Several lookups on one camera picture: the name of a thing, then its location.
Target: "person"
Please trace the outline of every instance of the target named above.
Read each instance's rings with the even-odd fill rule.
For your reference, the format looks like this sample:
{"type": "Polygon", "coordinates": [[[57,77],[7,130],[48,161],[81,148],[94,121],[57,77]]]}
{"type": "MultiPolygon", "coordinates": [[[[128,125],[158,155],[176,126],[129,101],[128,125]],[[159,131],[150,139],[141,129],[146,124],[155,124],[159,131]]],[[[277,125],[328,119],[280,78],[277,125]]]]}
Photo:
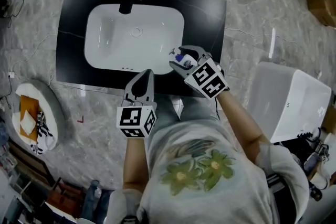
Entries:
{"type": "Polygon", "coordinates": [[[292,223],[301,218],[309,187],[300,166],[230,91],[217,99],[235,138],[204,100],[182,97],[179,118],[168,96],[155,96],[157,121],[146,140],[128,139],[123,188],[111,194],[106,223],[280,223],[293,217],[280,211],[293,210],[292,223]],[[278,202],[267,180],[274,175],[290,199],[278,202]]]}
{"type": "Polygon", "coordinates": [[[95,192],[99,186],[98,180],[93,180],[90,187],[86,193],[82,212],[80,218],[77,219],[77,224],[103,224],[107,215],[107,210],[109,207],[109,199],[112,190],[102,189],[99,201],[97,203],[96,209],[94,208],[95,203],[95,192]]]}

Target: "floral print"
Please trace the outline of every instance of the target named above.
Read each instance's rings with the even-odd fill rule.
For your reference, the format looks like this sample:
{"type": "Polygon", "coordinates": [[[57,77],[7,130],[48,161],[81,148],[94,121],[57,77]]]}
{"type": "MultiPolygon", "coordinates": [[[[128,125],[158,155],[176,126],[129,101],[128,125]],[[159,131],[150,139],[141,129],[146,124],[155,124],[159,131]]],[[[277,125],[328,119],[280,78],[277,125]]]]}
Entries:
{"type": "Polygon", "coordinates": [[[202,173],[202,170],[195,168],[193,159],[184,163],[174,163],[167,167],[168,173],[161,176],[162,184],[169,184],[170,191],[173,196],[179,194],[184,188],[192,190],[200,190],[201,187],[197,183],[197,178],[202,173]]]}
{"type": "Polygon", "coordinates": [[[205,168],[200,176],[200,180],[205,180],[205,191],[215,187],[221,177],[226,179],[233,177],[234,171],[229,167],[229,165],[233,165],[233,160],[233,158],[228,158],[226,154],[222,154],[218,150],[212,150],[211,157],[198,160],[198,164],[205,168]]]}

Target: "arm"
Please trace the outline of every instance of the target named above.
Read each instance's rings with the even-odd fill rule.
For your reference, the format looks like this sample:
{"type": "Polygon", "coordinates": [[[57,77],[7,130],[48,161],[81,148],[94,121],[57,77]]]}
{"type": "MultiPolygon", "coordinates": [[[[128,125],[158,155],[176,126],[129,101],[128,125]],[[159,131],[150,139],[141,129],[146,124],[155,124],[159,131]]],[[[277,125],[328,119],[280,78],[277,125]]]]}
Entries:
{"type": "Polygon", "coordinates": [[[148,180],[149,174],[144,139],[127,139],[123,189],[136,189],[143,193],[148,180]]]}
{"type": "Polygon", "coordinates": [[[260,152],[259,142],[269,143],[268,139],[254,119],[229,91],[223,91],[217,96],[217,99],[247,158],[255,163],[260,152]]]}

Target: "orange cloth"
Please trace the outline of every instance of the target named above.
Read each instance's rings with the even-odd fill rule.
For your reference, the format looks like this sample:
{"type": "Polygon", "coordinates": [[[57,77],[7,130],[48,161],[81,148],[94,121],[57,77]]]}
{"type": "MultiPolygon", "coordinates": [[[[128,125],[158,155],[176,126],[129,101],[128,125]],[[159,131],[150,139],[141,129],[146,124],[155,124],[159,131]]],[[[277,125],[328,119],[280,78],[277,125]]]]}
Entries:
{"type": "MultiPolygon", "coordinates": [[[[23,117],[25,116],[25,112],[27,110],[36,122],[38,109],[39,109],[38,100],[21,95],[21,112],[20,112],[21,121],[23,117]]],[[[37,125],[35,125],[31,134],[26,134],[26,132],[23,130],[23,128],[20,125],[20,134],[25,136],[26,138],[29,138],[37,142],[37,125]]]]}

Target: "gray tile floor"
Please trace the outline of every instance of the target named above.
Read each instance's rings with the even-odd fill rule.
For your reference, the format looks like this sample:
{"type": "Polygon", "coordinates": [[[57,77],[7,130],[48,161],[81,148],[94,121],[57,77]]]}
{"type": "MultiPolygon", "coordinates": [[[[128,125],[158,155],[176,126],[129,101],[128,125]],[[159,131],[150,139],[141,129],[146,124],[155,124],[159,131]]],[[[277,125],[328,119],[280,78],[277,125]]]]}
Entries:
{"type": "MultiPolygon", "coordinates": [[[[25,0],[23,9],[13,19],[10,29],[7,21],[0,21],[0,95],[8,92],[8,71],[15,61],[29,58],[39,42],[48,34],[56,34],[63,0],[25,0]]],[[[222,66],[232,92],[244,106],[248,102],[249,88],[256,65],[271,61],[299,68],[317,77],[328,86],[336,80],[336,30],[324,27],[307,10],[306,0],[227,0],[226,27],[241,29],[253,35],[277,34],[287,40],[276,39],[272,59],[268,58],[270,37],[225,30],[222,66]]],[[[17,13],[22,0],[12,0],[17,13]]],[[[57,36],[49,36],[36,50],[29,62],[14,65],[21,79],[36,78],[50,82],[55,76],[57,36]]],[[[20,84],[18,77],[11,80],[13,88],[20,84]]],[[[87,187],[98,179],[104,187],[120,187],[122,182],[125,138],[115,128],[115,108],[121,102],[122,91],[103,89],[87,92],[64,89],[54,78],[51,86],[66,116],[67,132],[64,141],[43,159],[55,178],[87,187]],[[84,123],[78,123],[84,116],[84,123]]],[[[19,98],[9,97],[14,111],[18,111],[19,98]]],[[[20,142],[11,125],[12,111],[5,104],[2,116],[7,121],[11,137],[20,142]]]]}

